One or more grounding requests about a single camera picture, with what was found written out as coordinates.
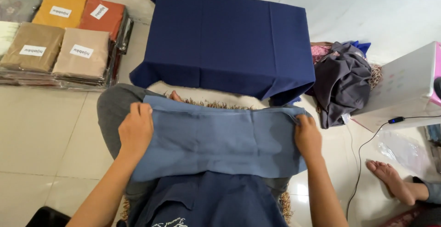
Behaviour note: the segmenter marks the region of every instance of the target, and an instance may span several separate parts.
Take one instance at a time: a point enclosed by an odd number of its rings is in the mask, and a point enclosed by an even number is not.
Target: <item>pile of clothes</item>
[[[370,43],[311,43],[315,84],[306,92],[317,99],[323,129],[344,125],[342,116],[361,109],[382,78],[381,66],[369,64]]]
[[[132,26],[103,0],[0,0],[0,84],[103,91]]]

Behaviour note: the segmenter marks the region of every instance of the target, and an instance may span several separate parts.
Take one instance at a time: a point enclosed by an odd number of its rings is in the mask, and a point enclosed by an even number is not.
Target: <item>electrical cord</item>
[[[360,148],[359,148],[359,159],[360,159],[360,169],[359,169],[359,174],[358,174],[358,178],[357,178],[357,182],[356,182],[356,187],[355,187],[355,189],[354,189],[354,193],[352,194],[352,196],[350,197],[350,199],[349,199],[349,202],[348,202],[348,206],[346,207],[346,220],[348,219],[348,213],[349,213],[349,206],[350,206],[350,204],[351,204],[351,201],[352,201],[352,199],[354,198],[354,196],[356,195],[356,193],[357,193],[357,187],[358,187],[358,183],[360,182],[360,176],[361,176],[361,154],[360,154],[360,151],[361,151],[361,148],[365,145],[365,144],[367,144],[367,143],[369,143],[376,135],[377,135],[377,133],[383,128],[383,126],[385,125],[385,124],[395,124],[395,123],[399,123],[399,122],[402,122],[402,121],[404,121],[404,120],[406,120],[406,119],[408,119],[408,118],[438,118],[438,117],[441,117],[441,115],[438,115],[438,116],[418,116],[418,117],[407,117],[407,118],[404,118],[404,117],[398,117],[398,118],[393,118],[393,119],[390,119],[388,122],[386,122],[386,123],[384,123],[384,124],[382,124],[381,126],[380,126],[380,128],[375,132],[375,134],[366,142],[366,143],[364,143],[364,144],[362,144],[361,146],[360,146]],[[350,133],[350,135],[351,135],[351,148],[352,148],[352,134],[351,134],[351,132],[349,131],[349,133]]]

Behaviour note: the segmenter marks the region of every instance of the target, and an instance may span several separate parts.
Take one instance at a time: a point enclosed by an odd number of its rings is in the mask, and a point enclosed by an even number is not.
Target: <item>packaged hijab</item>
[[[0,21],[0,58],[11,46],[19,26],[17,22]]]
[[[52,74],[102,78],[107,66],[108,32],[67,28]]]
[[[80,29],[105,31],[116,41],[125,6],[103,0],[87,0],[81,18]]]
[[[0,66],[50,72],[63,41],[64,29],[23,22]]]
[[[30,22],[42,0],[0,0],[0,21]]]
[[[86,0],[43,0],[32,23],[75,28],[80,24]]]

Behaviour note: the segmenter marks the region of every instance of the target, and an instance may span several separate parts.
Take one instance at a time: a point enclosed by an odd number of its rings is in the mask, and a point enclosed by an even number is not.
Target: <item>stack of packaged hijabs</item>
[[[0,0],[0,7],[0,84],[103,91],[117,82],[133,26],[124,5]]]

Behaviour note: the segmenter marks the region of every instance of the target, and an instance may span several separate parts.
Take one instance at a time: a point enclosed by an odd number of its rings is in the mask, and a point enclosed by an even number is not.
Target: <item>gray floral hijab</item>
[[[0,21],[31,22],[43,0],[0,0]]]

